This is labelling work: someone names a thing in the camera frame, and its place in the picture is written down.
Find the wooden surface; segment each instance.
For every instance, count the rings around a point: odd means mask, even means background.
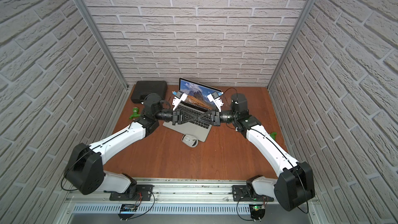
[[[267,89],[264,87],[236,87],[248,100],[249,113],[261,121],[268,133],[277,132],[276,142],[286,150],[281,130]],[[178,86],[169,85],[166,99],[177,91]],[[229,100],[235,91],[229,90]],[[142,104],[133,104],[129,99],[113,132],[130,124],[132,108],[143,109]],[[126,173],[131,177],[160,177],[187,179],[246,180],[262,174],[276,178],[271,165],[259,150],[240,133],[228,128],[225,123],[212,127],[205,142],[190,148],[181,141],[182,134],[160,126],[145,139],[128,146],[105,165],[104,169]]]

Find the green object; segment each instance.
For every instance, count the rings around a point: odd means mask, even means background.
[[[276,137],[276,132],[271,132],[270,134],[271,138],[276,141],[275,137]]]
[[[134,107],[132,109],[132,115],[129,117],[129,119],[131,120],[132,118],[140,117],[141,114],[138,113],[139,111],[140,109],[138,107]]]

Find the black cable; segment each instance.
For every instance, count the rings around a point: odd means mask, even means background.
[[[228,92],[228,90],[230,90],[230,89],[234,89],[235,92],[236,92],[236,97],[238,97],[238,91],[237,91],[236,88],[234,88],[234,87],[230,87],[230,88],[226,89],[225,92],[222,94],[222,96],[224,96],[224,95],[226,94],[226,92]]]
[[[150,95],[152,95],[152,94],[157,94],[157,93],[150,93],[150,94],[148,94],[142,102],[144,102],[144,101],[148,98],[148,96],[150,96]]]
[[[272,142],[268,137],[266,137],[266,136],[265,136],[264,134],[262,134],[261,132],[255,130],[255,129],[251,129],[251,130],[254,130],[254,131],[260,133],[264,138],[268,139],[268,140],[275,146],[275,148],[278,149],[278,151],[282,154],[282,156],[285,157],[285,159],[287,160],[287,162],[292,166],[293,170],[296,172],[296,175],[297,175],[298,179],[300,180],[301,187],[302,187],[302,191],[304,192],[305,200],[306,200],[306,203],[307,203],[307,212],[303,211],[299,206],[297,206],[297,208],[300,209],[301,212],[303,212],[303,213],[305,213],[305,214],[308,214],[310,208],[308,207],[308,198],[307,198],[307,194],[305,193],[304,184],[302,183],[301,178],[300,178],[300,176],[299,176],[299,173],[296,171],[295,167],[292,165],[292,163],[289,161],[289,159],[287,159],[287,157],[285,156],[285,154],[284,154],[283,152],[281,152],[281,150],[274,144],[274,142]]]
[[[241,199],[239,199],[238,202],[236,203],[236,213],[238,214],[239,218],[241,218],[242,220],[245,220],[245,221],[254,221],[253,219],[251,219],[251,220],[243,219],[243,218],[239,215],[239,212],[238,212],[238,204],[239,204],[239,202],[241,201]]]
[[[232,128],[232,127],[228,126],[228,123],[225,123],[225,125],[226,125],[228,128],[230,128],[230,129],[236,130],[235,128]]]
[[[153,205],[155,205],[155,195],[152,193],[152,191],[150,191],[150,190],[148,190],[148,191],[153,195],[153,203],[152,203],[151,208],[148,209],[145,213],[143,213],[143,214],[141,214],[141,215],[139,215],[139,216],[130,217],[130,218],[126,219],[126,220],[131,220],[131,219],[134,219],[134,218],[138,218],[138,217],[140,217],[140,216],[143,216],[144,214],[148,213],[148,212],[153,208]]]
[[[90,149],[88,152],[86,152],[85,154],[83,154],[79,159],[77,159],[76,162],[74,162],[74,163],[72,164],[72,166],[67,170],[67,172],[65,173],[65,175],[62,177],[62,180],[61,180],[61,189],[65,190],[65,191],[75,191],[75,190],[77,190],[77,189],[65,189],[65,188],[62,186],[62,182],[67,178],[68,172],[73,168],[73,166],[75,166],[75,164],[76,164],[77,162],[79,162],[80,159],[82,159],[85,155],[87,155],[88,153],[90,153],[92,150],[94,150],[95,148],[98,148],[98,147],[100,147],[100,146],[106,144],[107,142],[111,141],[111,140],[114,139],[115,137],[117,137],[117,136],[119,136],[119,135],[121,135],[121,134],[123,134],[123,133],[125,133],[125,132],[127,132],[127,130],[125,130],[125,131],[122,132],[122,133],[117,134],[116,136],[110,138],[109,140],[103,142],[102,144],[99,144],[99,145],[97,145],[96,147]]]

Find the black case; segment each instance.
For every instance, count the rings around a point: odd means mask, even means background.
[[[157,93],[164,99],[166,97],[167,82],[165,81],[138,81],[131,94],[133,103],[141,103],[151,93]]]

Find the black mounting bracket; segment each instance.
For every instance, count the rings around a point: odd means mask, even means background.
[[[237,202],[239,199],[247,198],[253,202],[263,202],[264,200],[267,202],[273,202],[274,198],[269,196],[257,195],[248,185],[232,185],[232,195],[234,196],[234,201]]]
[[[129,192],[131,187],[135,187],[135,191]],[[140,195],[138,194],[141,192],[142,195],[142,201],[150,201],[152,194],[150,191],[152,191],[153,185],[151,184],[139,184],[132,186],[126,190],[127,193],[117,193],[117,192],[112,192],[111,196],[109,197],[110,201],[137,201],[140,198]]]

